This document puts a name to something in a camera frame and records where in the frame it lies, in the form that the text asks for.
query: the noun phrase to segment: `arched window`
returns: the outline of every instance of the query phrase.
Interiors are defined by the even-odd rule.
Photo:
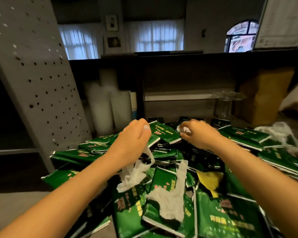
[[[245,20],[227,32],[225,53],[242,53],[251,51],[255,44],[255,37],[259,24],[255,20]]]

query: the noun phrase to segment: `window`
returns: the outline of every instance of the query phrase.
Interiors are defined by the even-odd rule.
[[[259,24],[254,20],[246,20],[236,24],[227,32],[224,52],[241,53],[251,51],[255,44],[255,37]]]
[[[183,50],[184,20],[125,22],[128,52]]]
[[[59,31],[69,60],[100,57],[101,29],[97,23],[59,25]]]

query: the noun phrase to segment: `crumpled white wrapper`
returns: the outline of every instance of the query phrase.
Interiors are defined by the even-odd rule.
[[[147,199],[155,200],[159,203],[159,215],[167,220],[176,219],[180,222],[184,219],[184,187],[187,177],[187,160],[181,160],[179,169],[177,170],[177,183],[175,189],[166,191],[162,187],[157,187],[147,195]]]
[[[177,126],[177,131],[179,133],[185,133],[187,135],[190,135],[191,134],[191,130],[188,127],[180,128],[180,125]]]
[[[145,125],[144,129],[150,129],[150,127]],[[148,147],[145,147],[142,152],[150,157],[151,163],[144,164],[143,162],[141,162],[141,160],[137,160],[135,163],[135,167],[133,166],[133,164],[131,164],[122,168],[121,172],[119,173],[121,183],[117,185],[117,191],[119,193],[125,192],[135,185],[140,184],[140,182],[147,176],[144,172],[147,171],[151,167],[151,165],[155,163],[153,155]]]

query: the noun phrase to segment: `forearm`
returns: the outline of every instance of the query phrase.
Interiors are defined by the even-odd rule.
[[[227,138],[221,138],[213,151],[228,165],[284,235],[298,237],[298,182]]]
[[[110,153],[103,155],[4,228],[0,238],[64,237],[99,188],[119,169]]]

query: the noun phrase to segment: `perforated metal panel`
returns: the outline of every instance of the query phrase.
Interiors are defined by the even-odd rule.
[[[91,138],[50,0],[0,0],[0,78],[49,171]]]

